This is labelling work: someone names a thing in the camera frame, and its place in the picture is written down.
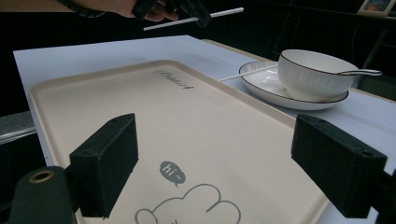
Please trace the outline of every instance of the table surface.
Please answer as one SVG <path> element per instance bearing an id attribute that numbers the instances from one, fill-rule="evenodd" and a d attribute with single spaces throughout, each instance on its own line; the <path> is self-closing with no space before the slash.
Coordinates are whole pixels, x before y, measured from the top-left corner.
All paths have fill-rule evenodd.
<path id="1" fill-rule="evenodd" d="M 210 40 L 199 40 L 188 35 L 17 50 L 14 51 L 14 56 L 47 165 L 52 165 L 53 161 L 42 129 L 38 125 L 29 93 L 34 85 L 42 81 L 156 60 L 178 61 L 218 80 L 237 75 L 239 68 L 245 63 L 265 60 L 238 49 Z M 241 78 L 224 81 L 224 84 L 257 98 L 243 85 Z M 389 159 L 385 171 L 392 174 L 395 170 L 395 102 L 358 90 L 351 90 L 345 101 L 325 110 L 300 111 L 269 105 L 293 117 L 304 113 L 326 119 L 365 144 L 386 154 Z M 374 209 L 370 211 L 367 219 L 344 218 L 330 204 L 318 223 L 375 223 L 375 218 Z"/>

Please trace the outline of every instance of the white bowl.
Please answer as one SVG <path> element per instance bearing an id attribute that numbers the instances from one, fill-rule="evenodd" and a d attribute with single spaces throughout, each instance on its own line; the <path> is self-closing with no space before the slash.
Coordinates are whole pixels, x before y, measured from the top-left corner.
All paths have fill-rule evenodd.
<path id="1" fill-rule="evenodd" d="M 357 70 L 354 64 L 330 55 L 286 49 L 278 61 L 279 81 L 289 97 L 295 100 L 323 102 L 345 94 L 352 86 L 354 75 L 339 75 Z"/>

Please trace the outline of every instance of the beige tray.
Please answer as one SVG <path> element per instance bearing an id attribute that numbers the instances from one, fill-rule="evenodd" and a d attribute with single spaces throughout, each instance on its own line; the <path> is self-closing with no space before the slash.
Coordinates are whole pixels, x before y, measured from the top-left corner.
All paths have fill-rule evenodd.
<path id="1" fill-rule="evenodd" d="M 306 224 L 328 203 L 290 158 L 294 118 L 184 64 L 53 79 L 31 95 L 62 167 L 108 120 L 136 115 L 139 162 L 110 218 L 78 223 Z"/>

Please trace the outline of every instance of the black clamp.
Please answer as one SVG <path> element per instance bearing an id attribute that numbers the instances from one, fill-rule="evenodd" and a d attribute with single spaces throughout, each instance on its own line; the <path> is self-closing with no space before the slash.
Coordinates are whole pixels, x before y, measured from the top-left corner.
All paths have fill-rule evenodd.
<path id="1" fill-rule="evenodd" d="M 297 116 L 291 158 L 344 217 L 396 223 L 396 171 L 384 171 L 387 156 L 324 119 Z"/>
<path id="2" fill-rule="evenodd" d="M 74 224 L 78 209 L 109 217 L 137 161 L 134 114 L 111 119 L 70 154 L 66 169 L 44 167 L 18 182 L 7 224 Z"/>

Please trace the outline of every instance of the straw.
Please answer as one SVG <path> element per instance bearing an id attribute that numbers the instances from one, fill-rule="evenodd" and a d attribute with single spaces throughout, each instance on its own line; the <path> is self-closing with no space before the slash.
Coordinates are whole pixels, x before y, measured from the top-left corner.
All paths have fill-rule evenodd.
<path id="1" fill-rule="evenodd" d="M 238 7 L 235 9 L 230 9 L 230 10 L 225 10 L 225 11 L 221 11 L 221 12 L 216 12 L 216 13 L 212 13 L 210 14 L 211 18 L 215 18 L 215 17 L 220 17 L 220 16 L 226 16 L 226 15 L 230 15 L 230 14 L 234 14 L 234 13 L 239 13 L 239 12 L 243 12 L 244 9 L 242 7 Z M 171 21 L 171 22 L 167 22 L 167 23 L 163 23 L 163 24 L 159 24 L 159 25 L 153 25 L 153 26 L 149 26 L 144 28 L 144 31 L 147 30 L 153 30 L 153 29 L 158 29 L 158 28 L 163 28 L 166 26 L 172 26 L 172 25 L 179 25 L 182 23 L 186 23 L 186 22 L 191 22 L 191 21 L 198 21 L 199 19 L 196 17 L 193 18 L 188 18 L 186 20 L 181 20 L 181 21 Z"/>
<path id="2" fill-rule="evenodd" d="M 233 79 L 233 78 L 236 78 L 236 77 L 243 77 L 243 76 L 247 76 L 247 75 L 251 75 L 251 74 L 267 71 L 267 70 L 270 70 L 271 68 L 275 68 L 275 67 L 277 67 L 277 64 L 274 64 L 274 65 L 271 65 L 271 66 L 267 66 L 267 67 L 264 67 L 264 68 L 260 68 L 260 69 L 256 69 L 256 70 L 253 70 L 253 71 L 250 71 L 250 72 L 246 72 L 246 73 L 241 73 L 241 74 L 239 74 L 237 76 L 226 77 L 226 78 L 223 78 L 223 79 L 219 79 L 218 81 L 222 82 L 222 81 L 230 80 L 230 79 Z"/>

